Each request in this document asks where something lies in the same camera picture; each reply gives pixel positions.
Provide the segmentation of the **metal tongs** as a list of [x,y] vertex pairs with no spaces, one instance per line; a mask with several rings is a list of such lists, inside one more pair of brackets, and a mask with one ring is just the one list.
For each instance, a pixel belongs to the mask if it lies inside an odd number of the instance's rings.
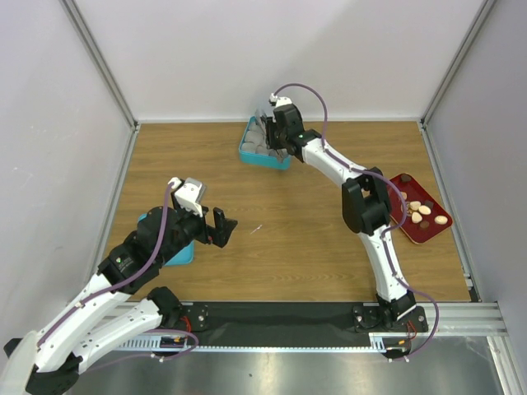
[[287,153],[283,149],[275,149],[271,147],[270,142],[270,126],[272,123],[271,105],[261,104],[254,112],[255,125],[257,131],[263,135],[263,147],[265,153],[276,159],[278,163],[283,163],[287,158]]

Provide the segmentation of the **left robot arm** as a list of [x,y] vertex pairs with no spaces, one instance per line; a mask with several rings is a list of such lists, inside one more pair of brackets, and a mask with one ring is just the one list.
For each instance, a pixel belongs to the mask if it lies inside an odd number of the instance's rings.
[[205,215],[182,208],[154,207],[122,244],[100,263],[82,291],[45,328],[3,347],[8,362],[1,376],[3,394],[63,394],[102,356],[144,332],[189,334],[184,306],[166,286],[156,287],[127,313],[102,323],[181,250],[198,241],[223,248],[238,222],[214,208]]

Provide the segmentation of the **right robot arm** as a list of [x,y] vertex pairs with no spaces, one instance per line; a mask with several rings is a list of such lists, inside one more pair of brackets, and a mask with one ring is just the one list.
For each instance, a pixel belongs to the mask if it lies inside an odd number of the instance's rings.
[[399,330],[417,303],[392,239],[388,188],[393,183],[379,169],[352,162],[335,151],[322,134],[306,129],[300,110],[288,98],[271,106],[273,114],[265,121],[268,146],[287,151],[341,188],[343,220],[361,240],[374,272],[380,324],[390,331]]

